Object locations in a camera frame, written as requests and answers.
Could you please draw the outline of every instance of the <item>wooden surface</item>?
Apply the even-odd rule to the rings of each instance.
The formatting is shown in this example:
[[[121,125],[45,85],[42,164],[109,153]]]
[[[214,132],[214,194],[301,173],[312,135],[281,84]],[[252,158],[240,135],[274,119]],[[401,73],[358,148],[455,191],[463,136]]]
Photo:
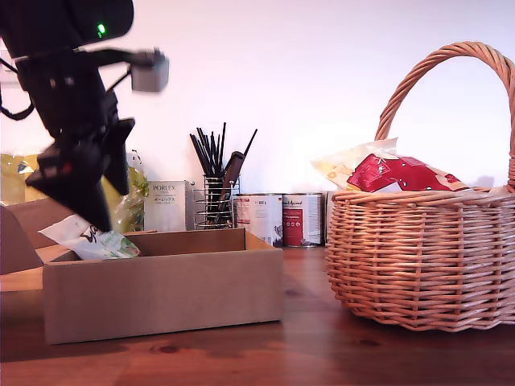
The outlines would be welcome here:
[[[57,346],[44,342],[40,269],[4,276],[1,385],[515,384],[515,327],[413,332],[354,317],[323,255],[285,250],[283,322]]]

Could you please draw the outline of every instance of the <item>tin can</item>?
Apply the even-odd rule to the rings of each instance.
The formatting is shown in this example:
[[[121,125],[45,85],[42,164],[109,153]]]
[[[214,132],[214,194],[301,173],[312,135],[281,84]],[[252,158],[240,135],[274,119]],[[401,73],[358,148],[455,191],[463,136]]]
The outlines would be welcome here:
[[[282,200],[283,242],[289,247],[323,243],[323,194],[297,193]]]
[[[237,227],[274,247],[282,247],[282,195],[273,193],[236,196]]]
[[[335,203],[332,202],[332,196],[334,194],[335,194],[334,191],[328,191],[325,195],[325,244],[326,244],[326,246],[328,246],[329,229],[331,228],[332,209],[335,207]]]

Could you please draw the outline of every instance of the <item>woven basket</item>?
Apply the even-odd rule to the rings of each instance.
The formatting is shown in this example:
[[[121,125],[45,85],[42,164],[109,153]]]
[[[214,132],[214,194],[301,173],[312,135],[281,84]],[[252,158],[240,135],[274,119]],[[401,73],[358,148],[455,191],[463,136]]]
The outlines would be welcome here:
[[[338,191],[328,274],[336,298],[359,316],[414,331],[486,330],[515,323],[515,67],[482,43],[433,52],[401,82],[381,114],[388,135],[406,94],[436,64],[473,56],[508,91],[512,134],[508,192]]]

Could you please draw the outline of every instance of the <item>plastic bag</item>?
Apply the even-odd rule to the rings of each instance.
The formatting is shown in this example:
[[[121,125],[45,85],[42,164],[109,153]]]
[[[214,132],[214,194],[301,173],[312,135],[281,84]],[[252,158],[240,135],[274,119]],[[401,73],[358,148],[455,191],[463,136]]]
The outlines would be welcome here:
[[[25,179],[37,168],[36,154],[0,154],[2,162],[2,204],[12,205],[37,199],[46,195],[25,185]]]
[[[120,196],[107,181],[104,184],[113,230],[120,233],[143,230],[144,200],[148,196],[148,180],[143,173],[143,164],[138,152],[132,150],[127,157],[129,194]]]
[[[101,232],[78,215],[71,215],[39,232],[70,248],[82,260],[126,259],[141,254],[138,247],[120,233]]]
[[[119,233],[143,230],[143,202],[148,196],[148,181],[143,173],[143,164],[136,150],[127,154],[129,169],[128,195],[121,196],[102,178],[113,230]],[[37,154],[2,154],[2,204],[12,205],[47,198],[46,195],[25,185],[25,179],[38,168]]]
[[[367,192],[462,191],[454,175],[396,153],[397,139],[365,143],[316,159],[312,165],[345,190]]]

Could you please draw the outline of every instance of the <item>basket handle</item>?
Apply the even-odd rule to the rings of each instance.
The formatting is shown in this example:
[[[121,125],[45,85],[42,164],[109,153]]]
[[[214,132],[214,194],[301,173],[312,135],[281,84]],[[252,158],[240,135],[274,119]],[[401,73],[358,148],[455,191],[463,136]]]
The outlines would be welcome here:
[[[472,56],[485,62],[496,72],[501,78],[503,85],[506,87],[512,124],[512,132],[509,141],[508,188],[511,192],[515,192],[515,65],[498,50],[486,44],[479,42],[453,43],[429,54],[423,61],[418,63],[398,85],[395,93],[388,101],[386,108],[381,113],[379,129],[377,129],[376,133],[376,141],[388,137],[389,128],[392,125],[395,113],[418,80],[438,63],[454,58],[455,56]]]

